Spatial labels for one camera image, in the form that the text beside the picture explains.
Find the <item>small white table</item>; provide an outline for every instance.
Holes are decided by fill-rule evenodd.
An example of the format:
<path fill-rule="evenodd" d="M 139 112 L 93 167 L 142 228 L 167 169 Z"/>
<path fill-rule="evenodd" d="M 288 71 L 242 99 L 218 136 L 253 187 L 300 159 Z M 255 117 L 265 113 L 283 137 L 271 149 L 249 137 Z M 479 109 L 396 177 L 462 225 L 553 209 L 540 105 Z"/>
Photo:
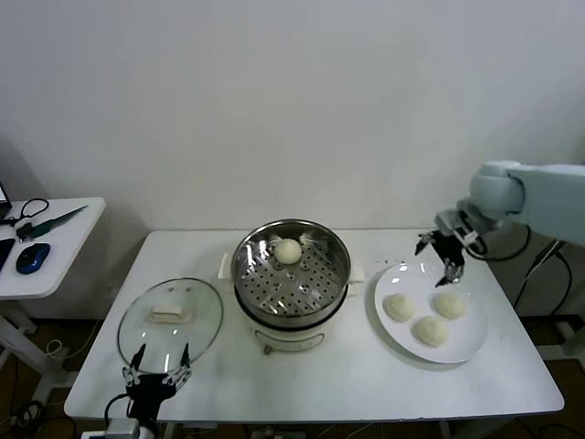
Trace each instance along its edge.
<path fill-rule="evenodd" d="M 246 231 L 158 231 L 149 235 L 101 327 L 65 404 L 68 415 L 101 419 L 124 390 L 116 331 L 126 308 L 154 284 L 177 277 L 212 283 L 224 322 L 193 376 L 163 403 L 161 422 L 335 423 L 436 420 L 554 412 L 564 406 L 557 385 L 484 262 L 467 261 L 463 283 L 487 314 L 482 350 L 460 365 L 410 355 L 384 332 L 372 308 L 377 273 L 411 258 L 418 230 L 340 230 L 366 282 L 350 286 L 335 331 L 317 348 L 262 353 L 236 301 L 218 280 L 224 252 Z M 417 261 L 437 262 L 432 249 Z M 125 416 L 116 402 L 111 417 Z"/>
<path fill-rule="evenodd" d="M 24 335 L 24 333 L 35 332 L 37 327 L 28 319 L 16 301 L 46 297 L 57 290 L 106 206 L 103 198 L 50 199 L 49 203 L 45 212 L 32 219 L 34 225 L 81 206 L 88 207 L 66 224 L 32 242 L 19 242 L 15 228 L 0 227 L 0 240 L 16 239 L 16 244 L 0 271 L 0 301 L 2 301 L 0 302 L 0 344 L 5 347 L 5 351 L 0 356 L 0 364 L 3 364 L 8 355 L 13 353 L 39 372 L 42 379 L 33 399 L 41 402 L 47 400 L 52 388 L 70 387 L 77 372 L 67 373 L 61 368 L 62 361 L 47 356 Z M 24 201 L 14 202 L 7 217 L 18 218 L 23 204 Z M 20 274 L 16 271 L 16 258 L 21 251 L 34 242 L 49 243 L 50 253 L 37 272 Z M 13 327 L 5 317 L 18 327 Z"/>

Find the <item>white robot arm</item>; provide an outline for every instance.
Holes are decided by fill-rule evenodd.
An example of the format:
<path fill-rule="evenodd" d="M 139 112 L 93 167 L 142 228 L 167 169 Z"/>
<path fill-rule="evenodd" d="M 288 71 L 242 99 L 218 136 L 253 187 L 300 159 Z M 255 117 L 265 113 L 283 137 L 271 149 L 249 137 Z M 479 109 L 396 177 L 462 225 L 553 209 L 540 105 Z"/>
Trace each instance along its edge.
<path fill-rule="evenodd" d="M 421 235 L 415 254 L 431 243 L 445 264 L 437 285 L 458 282 L 463 275 L 462 250 L 484 252 L 481 236 L 505 220 L 585 245 L 585 166 L 484 163 L 472 179 L 470 197 L 457 209 L 439 212 L 438 230 Z"/>

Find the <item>dough ball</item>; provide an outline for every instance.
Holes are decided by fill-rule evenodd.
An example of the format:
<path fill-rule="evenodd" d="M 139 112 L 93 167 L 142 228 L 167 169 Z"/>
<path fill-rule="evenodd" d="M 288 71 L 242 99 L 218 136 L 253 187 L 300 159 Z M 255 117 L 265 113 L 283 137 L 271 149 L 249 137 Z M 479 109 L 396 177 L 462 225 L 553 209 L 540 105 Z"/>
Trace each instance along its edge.
<path fill-rule="evenodd" d="M 285 265 L 297 262 L 301 259 L 301 244 L 295 240 L 282 240 L 276 244 L 274 256 L 276 260 Z"/>
<path fill-rule="evenodd" d="M 386 313 L 394 320 L 406 322 L 414 316 L 414 302 L 405 294 L 393 294 L 384 301 Z"/>
<path fill-rule="evenodd" d="M 417 336 L 425 345 L 437 348 L 449 337 L 447 324 L 437 316 L 426 316 L 415 325 Z"/>
<path fill-rule="evenodd" d="M 440 293 L 432 301 L 439 313 L 447 318 L 459 318 L 467 314 L 465 300 L 455 293 Z"/>

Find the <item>cable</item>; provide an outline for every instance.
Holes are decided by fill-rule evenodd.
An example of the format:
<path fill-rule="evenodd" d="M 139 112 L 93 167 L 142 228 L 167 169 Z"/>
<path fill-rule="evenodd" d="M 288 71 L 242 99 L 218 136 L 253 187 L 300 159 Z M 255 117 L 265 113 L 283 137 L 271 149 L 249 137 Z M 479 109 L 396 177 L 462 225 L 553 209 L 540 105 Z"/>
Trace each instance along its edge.
<path fill-rule="evenodd" d="M 16 439 L 33 437 L 38 427 L 43 423 L 45 410 L 38 401 L 30 401 L 18 407 L 12 415 L 15 422 L 4 434 L 11 434 Z"/>
<path fill-rule="evenodd" d="M 15 412 L 16 385 L 18 384 L 18 358 L 15 356 L 15 382 L 12 384 L 12 398 L 10 398 L 10 416 Z"/>
<path fill-rule="evenodd" d="M 560 248 L 564 245 L 565 245 L 564 241 L 552 240 L 538 253 L 537 257 L 532 262 L 532 264 L 530 265 L 526 272 L 526 275 L 524 276 L 524 279 L 522 281 L 522 288 L 520 288 L 520 293 L 518 293 L 518 296 L 514 301 L 513 305 L 514 308 L 516 308 L 520 303 L 520 299 L 522 298 L 522 295 L 524 294 L 527 288 L 527 282 L 530 276 L 532 276 L 532 274 L 534 274 L 543 263 L 548 261 L 548 259 L 550 259 L 553 253 L 558 252 Z"/>
<path fill-rule="evenodd" d="M 553 314 L 556 314 L 557 311 L 565 304 L 565 302 L 569 298 L 570 288 L 571 286 L 573 286 L 573 271 L 570 269 L 569 263 L 560 252 L 555 253 L 555 256 L 557 256 L 558 260 L 563 262 L 563 265 L 565 265 L 569 279 L 567 281 L 567 288 L 565 289 L 565 294 L 563 295 L 562 299 L 560 299 L 560 302 L 558 302 L 558 305 L 555 306 L 555 309 L 553 309 L 552 312 L 550 313 L 551 316 Z"/>
<path fill-rule="evenodd" d="M 215 433 L 217 429 L 207 430 L 205 432 L 193 432 L 185 436 L 183 439 L 193 439 L 196 436 L 205 436 L 206 434 Z"/>
<path fill-rule="evenodd" d="M 66 400 L 64 401 L 59 401 L 59 402 L 52 402 L 51 404 L 45 404 L 45 407 L 54 407 L 56 405 L 63 405 L 65 403 Z"/>
<path fill-rule="evenodd" d="M 358 428 L 357 430 L 355 430 L 354 432 L 348 434 L 346 436 L 346 439 L 349 439 L 350 437 L 354 437 L 356 434 L 363 432 L 364 430 L 366 430 L 369 426 L 373 425 L 373 423 L 367 423 L 366 425 L 364 425 L 363 427 Z"/>
<path fill-rule="evenodd" d="M 563 430 L 567 430 L 568 432 L 571 432 L 571 433 L 577 435 L 578 437 L 585 438 L 585 434 L 578 432 L 574 428 L 568 427 L 567 425 L 561 425 L 560 423 L 548 423 L 547 425 L 540 427 L 540 429 L 538 430 L 538 439 L 542 439 L 542 434 L 546 430 L 550 430 L 551 428 L 560 428 Z"/>
<path fill-rule="evenodd" d="M 112 407 L 112 404 L 114 404 L 116 401 L 121 400 L 122 398 L 126 398 L 127 396 L 128 393 L 120 393 L 119 395 L 114 396 L 110 402 L 108 402 L 108 405 L 106 405 L 106 410 L 103 411 L 103 420 L 106 422 L 106 428 L 108 425 L 110 425 L 110 418 L 108 417 L 108 414 L 110 413 L 110 407 Z"/>
<path fill-rule="evenodd" d="M 530 434 L 530 437 L 532 437 L 533 439 L 538 439 L 538 436 L 536 433 L 534 433 L 532 431 L 532 429 L 530 427 L 528 427 L 528 425 L 526 425 L 524 422 L 520 421 L 519 419 L 515 419 L 515 421 L 517 423 L 519 423 L 520 425 L 522 425 L 522 427 L 528 432 L 528 434 Z"/>
<path fill-rule="evenodd" d="M 321 439 L 323 436 L 325 436 L 327 433 L 329 433 L 334 427 L 335 427 L 335 424 L 329 425 L 322 432 L 320 432 L 314 439 Z"/>
<path fill-rule="evenodd" d="M 75 421 L 73 421 L 73 419 L 71 419 L 67 415 L 55 416 L 54 418 L 47 418 L 45 421 L 43 421 L 41 423 L 41 425 L 44 425 L 44 424 L 49 423 L 51 421 L 59 421 L 59 420 L 69 421 L 69 423 L 71 424 L 71 427 L 73 427 L 71 439 L 76 439 L 77 438 L 77 425 L 75 424 Z"/>
<path fill-rule="evenodd" d="M 518 256 L 520 253 L 522 253 L 524 250 L 527 249 L 528 244 L 530 243 L 531 237 L 532 237 L 532 230 L 530 230 L 530 228 L 528 226 L 526 226 L 526 237 L 525 237 L 524 244 L 522 244 L 522 247 L 520 247 L 515 252 L 510 253 L 507 256 L 503 256 L 501 258 L 500 257 L 496 257 L 496 256 L 482 256 L 480 254 L 477 254 L 475 252 L 472 252 L 469 248 L 465 248 L 465 251 L 472 258 L 477 259 L 479 261 L 486 261 L 486 262 L 505 262 L 505 261 L 510 261 L 511 259 L 514 259 L 516 256 Z"/>
<path fill-rule="evenodd" d="M 83 346 L 81 346 L 81 348 L 79 348 L 78 350 L 76 350 L 75 352 L 73 352 L 72 354 L 67 355 L 66 357 L 55 357 L 55 354 L 57 354 L 60 350 L 63 349 L 63 342 L 57 338 L 53 338 L 52 340 L 50 340 L 47 345 L 45 346 L 45 355 L 47 355 L 48 357 L 51 357 L 52 359 L 72 359 L 73 357 L 78 356 L 81 352 L 83 352 L 83 350 L 88 346 L 88 343 L 90 343 L 91 338 L 93 337 L 93 333 L 95 332 L 96 328 L 98 327 L 98 324 L 100 323 L 100 320 L 96 320 L 95 324 L 93 325 L 93 328 L 91 329 L 90 335 L 88 336 L 88 338 L 85 340 L 85 343 L 83 343 Z M 58 347 L 50 350 L 48 347 L 52 344 L 52 343 L 57 343 Z"/>
<path fill-rule="evenodd" d="M 12 413 L 15 411 L 15 400 L 16 400 L 16 384 L 18 383 L 18 358 L 15 357 L 15 380 L 12 384 L 12 396 L 10 397 L 10 413 L 6 416 L 2 421 L 0 421 L 0 425 L 3 425 L 6 421 L 9 421 L 12 418 Z M 10 433 L 10 428 L 7 431 L 0 434 L 0 437 L 3 437 Z"/>
<path fill-rule="evenodd" d="M 37 210 L 35 213 L 33 213 L 31 215 L 25 215 L 25 209 L 27 208 L 27 206 L 30 203 L 32 203 L 34 201 L 40 201 L 41 203 L 44 203 L 45 206 L 41 210 Z M 23 220 L 24 218 L 33 218 L 36 215 L 38 215 L 39 213 L 43 213 L 45 210 L 48 209 L 48 206 L 49 206 L 48 200 L 46 200 L 44 198 L 32 198 L 29 201 L 27 201 L 25 204 L 23 204 L 22 208 L 20 209 L 20 216 L 19 216 L 19 218 L 10 217 L 10 218 L 7 218 L 7 219 L 0 219 L 0 226 L 8 224 L 8 225 L 10 225 L 12 227 L 15 227 L 15 225 L 20 220 Z"/>

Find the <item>blue mouse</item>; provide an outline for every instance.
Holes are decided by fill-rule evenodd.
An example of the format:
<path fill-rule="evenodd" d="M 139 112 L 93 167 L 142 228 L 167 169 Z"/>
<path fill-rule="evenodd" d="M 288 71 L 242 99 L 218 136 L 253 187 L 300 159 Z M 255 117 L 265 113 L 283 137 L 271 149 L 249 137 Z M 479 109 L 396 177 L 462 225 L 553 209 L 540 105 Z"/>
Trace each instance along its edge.
<path fill-rule="evenodd" d="M 26 247 L 16 259 L 16 270 L 21 274 L 31 274 L 38 270 L 48 253 L 51 251 L 51 246 L 45 243 L 33 244 Z"/>

